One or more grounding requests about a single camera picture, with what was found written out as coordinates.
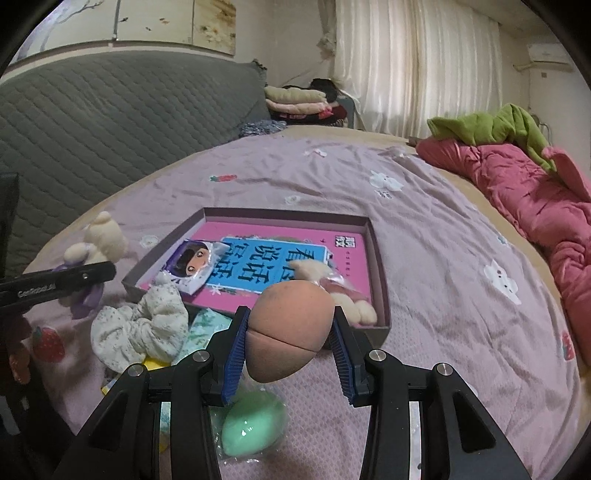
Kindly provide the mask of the person's left hand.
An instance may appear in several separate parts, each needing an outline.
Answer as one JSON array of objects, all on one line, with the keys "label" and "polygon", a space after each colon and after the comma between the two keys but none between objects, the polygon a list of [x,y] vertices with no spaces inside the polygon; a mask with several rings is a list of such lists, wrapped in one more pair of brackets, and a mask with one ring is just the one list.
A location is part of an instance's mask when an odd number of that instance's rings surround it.
[{"label": "person's left hand", "polygon": [[31,335],[31,327],[22,314],[6,317],[1,325],[1,346],[8,357],[8,368],[13,380],[26,385],[30,382],[30,353],[23,344]]}]

